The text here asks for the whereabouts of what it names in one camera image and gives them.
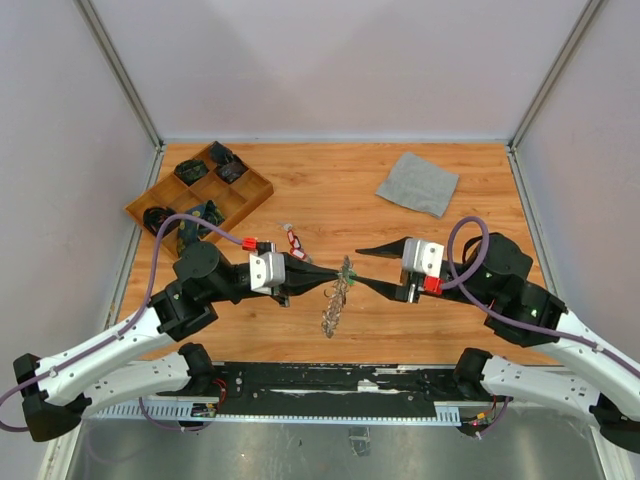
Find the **purple cable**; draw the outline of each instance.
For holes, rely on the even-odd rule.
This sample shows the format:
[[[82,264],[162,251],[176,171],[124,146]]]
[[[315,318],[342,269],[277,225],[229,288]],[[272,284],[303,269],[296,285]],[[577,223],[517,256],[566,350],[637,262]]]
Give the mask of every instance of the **purple cable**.
[[[498,423],[500,419],[504,417],[504,414],[507,413],[507,405],[509,405],[509,402],[511,400],[512,400],[511,397],[504,398],[504,402],[502,403],[502,408],[498,412],[498,416],[493,420],[493,422],[491,422],[491,424],[487,428],[485,428],[481,432],[478,432],[478,436],[480,437],[480,440],[482,440],[485,437],[485,435],[487,435],[491,430],[493,430],[493,428],[496,426],[496,423]]]
[[[458,231],[463,225],[469,222],[474,222],[478,224],[480,226],[480,229],[482,230],[482,240],[481,240],[482,244],[480,245],[480,251],[478,252],[476,261],[473,262],[473,265],[471,265],[471,267],[469,267],[469,270],[471,270],[471,268],[473,268],[473,266],[476,263],[482,263],[484,261],[484,258],[487,255],[487,250],[489,249],[489,229],[487,228],[487,225],[484,223],[484,221],[478,217],[465,217],[462,220],[460,220],[456,224],[456,226],[453,227],[453,230],[449,235],[449,240],[447,241],[447,260],[449,262],[449,269],[451,270],[451,275],[453,276],[454,280],[463,278],[464,274],[466,274],[469,271],[467,270],[467,272],[465,272],[463,275],[458,276],[458,272],[456,271],[455,264],[453,263],[453,244],[455,243],[455,240],[456,240],[456,234],[458,233]],[[453,281],[448,282],[447,284],[443,284],[441,288],[444,290],[445,285],[450,285],[451,283],[453,283]],[[493,318],[495,318],[496,320],[499,320],[502,323],[511,325],[512,327],[521,328],[523,330],[528,330],[530,332],[541,333],[543,335],[549,335],[551,337],[564,338],[566,340],[571,340],[573,342],[580,343],[594,350],[599,347],[599,345],[596,342],[592,340],[588,340],[579,335],[574,335],[572,333],[567,333],[567,332],[560,332],[557,330],[552,330],[550,328],[538,327],[537,325],[529,325],[528,323],[519,322],[512,318],[505,317],[504,315],[494,312],[489,307],[484,305],[480,300],[474,297],[471,294],[471,292],[467,290],[467,288],[464,286],[463,283],[459,283],[457,286],[458,288],[460,288],[460,291],[464,294],[465,297],[469,299],[469,301],[472,304],[474,304],[476,307],[478,307],[487,315],[492,316]],[[615,363],[623,367],[625,370],[632,373],[636,378],[640,379],[640,370],[635,368],[633,365],[629,364],[629,362],[620,358],[618,355],[616,355],[610,350],[607,350],[606,348],[603,348],[601,351],[605,356],[609,357],[611,360],[613,360]]]
[[[162,430],[169,430],[170,432],[181,432],[183,430],[187,432],[199,432],[200,430],[204,430],[205,428],[207,428],[212,423],[212,422],[204,422],[204,425],[202,425],[201,427],[172,427],[171,425],[165,425],[164,423],[160,423],[151,415],[149,415],[149,411],[147,410],[147,407],[144,406],[144,402],[142,401],[142,398],[138,398],[138,405],[140,406],[140,410],[142,410],[142,415],[144,416],[144,418],[149,420],[156,427],[161,428]]]
[[[225,232],[224,230],[222,230],[220,227],[214,225],[213,223],[207,222],[206,220],[203,220],[203,219],[198,218],[198,217],[194,217],[193,215],[188,215],[186,213],[176,213],[174,215],[171,215],[171,216],[167,217],[167,219],[160,226],[160,229],[158,230],[158,234],[156,235],[156,241],[153,244],[153,254],[151,256],[151,272],[149,274],[149,284],[147,285],[147,291],[144,294],[144,299],[142,300],[142,304],[140,305],[140,308],[138,308],[136,313],[133,315],[133,317],[131,318],[131,321],[125,323],[124,327],[122,327],[120,330],[118,330],[117,336],[113,335],[111,337],[105,338],[100,343],[97,343],[93,347],[90,347],[90,348],[86,349],[84,352],[81,352],[81,353],[77,354],[75,357],[71,357],[70,359],[65,360],[64,362],[60,363],[59,365],[56,365],[55,367],[52,367],[51,370],[55,371],[56,373],[59,373],[60,371],[64,370],[65,368],[73,365],[76,362],[79,362],[83,358],[88,357],[89,355],[97,352],[98,350],[104,348],[105,346],[109,345],[110,343],[116,341],[118,339],[118,336],[124,335],[130,329],[132,329],[135,326],[136,323],[138,323],[138,321],[140,320],[140,318],[142,318],[142,315],[144,314],[144,312],[145,312],[145,310],[147,308],[147,304],[149,303],[149,300],[151,299],[151,293],[153,291],[153,284],[154,284],[155,279],[156,279],[156,270],[157,270],[157,267],[158,267],[158,255],[160,253],[160,244],[162,242],[162,238],[164,237],[164,232],[169,227],[169,224],[171,224],[175,220],[188,220],[188,221],[197,223],[198,225],[201,225],[203,227],[208,228],[209,230],[212,230],[212,231],[216,232],[221,237],[226,238],[227,240],[229,240],[232,243],[235,243],[236,245],[242,245],[242,240],[240,240],[239,238],[234,237],[233,235],[231,235],[228,232]],[[51,371],[45,372],[45,373],[41,373],[40,375],[36,375],[35,377],[32,377],[29,380],[26,380],[26,381],[22,382],[21,384],[16,385],[15,387],[7,390],[2,396],[0,396],[0,407],[2,407],[2,405],[4,405],[4,402],[6,402],[10,397],[15,395],[19,391],[23,390],[24,388],[27,388],[27,387],[33,385],[34,383],[37,383],[37,382],[39,382],[41,380],[44,380],[45,378],[47,378],[50,375],[50,373],[51,373]],[[11,433],[21,433],[21,432],[29,431],[29,427],[13,427],[11,425],[7,425],[6,423],[0,421],[0,430],[4,430],[6,432],[11,432]]]
[[[484,262],[484,258],[487,256],[487,252],[489,251],[489,228],[487,227],[487,224],[484,223],[484,221],[480,217],[464,217],[462,220],[455,224],[453,230],[451,230],[451,233],[449,234],[449,243],[447,243],[447,258],[449,258],[449,265],[451,266],[451,264],[453,263],[453,241],[455,241],[456,235],[458,235],[460,229],[470,222],[476,223],[480,227],[480,230],[482,230],[482,242],[480,243],[480,251],[478,252],[478,255],[476,255],[475,261],[467,270],[465,270],[462,275],[458,276],[458,272],[455,272],[456,275],[453,275],[453,272],[451,272],[451,275],[453,275],[453,280],[440,285],[440,288],[442,290],[455,288],[469,280],[471,278],[471,275],[476,273],[476,271],[482,266],[482,262]]]

